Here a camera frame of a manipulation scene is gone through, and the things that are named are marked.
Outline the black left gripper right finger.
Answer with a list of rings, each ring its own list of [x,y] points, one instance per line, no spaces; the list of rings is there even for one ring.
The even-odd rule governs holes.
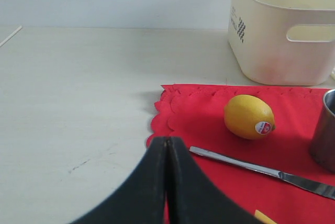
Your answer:
[[[169,137],[166,143],[169,223],[261,223],[213,184],[181,138]]]

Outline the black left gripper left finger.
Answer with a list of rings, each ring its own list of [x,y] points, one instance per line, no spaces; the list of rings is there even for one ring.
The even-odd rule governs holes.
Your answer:
[[[73,223],[164,223],[167,138],[154,138],[129,177]]]

